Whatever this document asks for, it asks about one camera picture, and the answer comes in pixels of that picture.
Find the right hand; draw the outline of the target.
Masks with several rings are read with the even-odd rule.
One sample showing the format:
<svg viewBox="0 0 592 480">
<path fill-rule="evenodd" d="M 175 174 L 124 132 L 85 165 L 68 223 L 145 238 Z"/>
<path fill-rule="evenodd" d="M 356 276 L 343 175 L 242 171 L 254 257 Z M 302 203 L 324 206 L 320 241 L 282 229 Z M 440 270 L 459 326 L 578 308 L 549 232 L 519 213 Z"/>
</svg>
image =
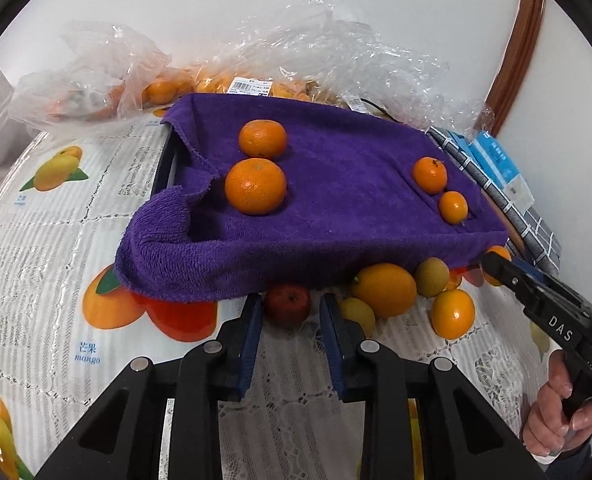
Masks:
<svg viewBox="0 0 592 480">
<path fill-rule="evenodd" d="M 556 350 L 548 361 L 547 382 L 538 390 L 522 428 L 522 442 L 532 455 L 546 457 L 572 451 L 592 436 L 592 400 L 572 416 L 564 414 L 562 401 L 572 390 L 564 352 Z"/>
</svg>

